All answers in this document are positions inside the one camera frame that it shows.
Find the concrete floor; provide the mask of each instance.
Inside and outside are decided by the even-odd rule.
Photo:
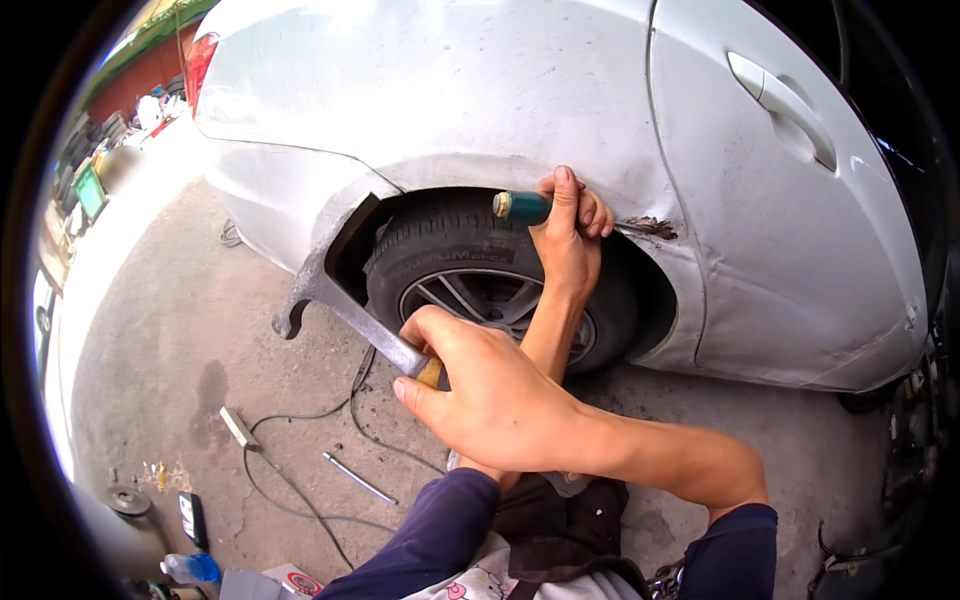
[[[121,483],[153,499],[173,548],[187,552],[192,546],[180,531],[177,491],[192,491],[203,500],[211,554],[222,568],[294,563],[328,582],[348,569],[324,530],[253,490],[242,452],[217,412],[225,404],[234,407],[246,423],[277,412],[322,412],[346,398],[366,344],[316,305],[307,309],[296,340],[280,340],[270,320],[292,276],[246,246],[222,246],[224,219],[205,181],[188,184],[146,227],[106,289],[70,389],[75,479],[96,494],[110,485],[108,470],[116,468]],[[83,283],[71,283],[72,294],[81,295]],[[442,466],[446,448],[394,401],[396,375],[382,360],[374,363],[357,397],[360,419],[372,435]],[[831,542],[876,527],[885,447],[879,415],[851,417],[829,394],[627,365],[570,387],[614,412],[715,427],[761,450],[770,500],[780,514],[778,598],[805,597],[821,560],[819,519]],[[420,487],[435,476],[364,440],[345,411],[325,420],[274,420],[256,436],[327,515],[396,528]],[[343,445],[338,458],[399,505],[360,489],[327,463],[321,454],[335,444]],[[168,469],[162,491],[150,468],[160,462]],[[251,466],[277,501],[305,510],[260,457],[251,456]],[[680,558],[704,531],[706,511],[655,490],[632,487],[631,495],[623,550],[650,575]],[[389,537],[350,522],[332,527],[356,564]]]

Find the tail light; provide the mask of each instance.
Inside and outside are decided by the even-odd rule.
[[[183,86],[186,88],[186,102],[190,105],[190,114],[197,116],[197,101],[200,99],[200,90],[204,86],[206,69],[210,66],[213,51],[217,49],[220,36],[206,34],[190,47],[190,55],[186,58],[186,74]]]

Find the door handle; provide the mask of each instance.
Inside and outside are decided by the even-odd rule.
[[[813,156],[830,171],[837,169],[837,152],[820,119],[804,99],[786,84],[754,62],[735,52],[728,52],[730,70],[762,107],[789,117],[813,142]]]

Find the forearm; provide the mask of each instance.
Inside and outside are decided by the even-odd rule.
[[[520,349],[537,365],[540,372],[560,383],[584,306],[572,295],[544,286],[540,303],[534,312]]]
[[[767,503],[760,455],[703,427],[636,420],[581,405],[569,470],[622,479],[702,504],[711,520],[741,504]]]

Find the person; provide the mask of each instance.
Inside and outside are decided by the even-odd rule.
[[[518,347],[436,306],[411,316],[400,336],[443,360],[451,391],[401,377],[394,392],[455,464],[423,487],[383,549],[316,598],[650,598],[620,556],[624,482],[707,508],[679,598],[773,597],[777,513],[755,450],[702,427],[621,417],[561,387],[614,221],[569,167],[537,191],[553,206],[530,228],[543,292],[526,336]]]

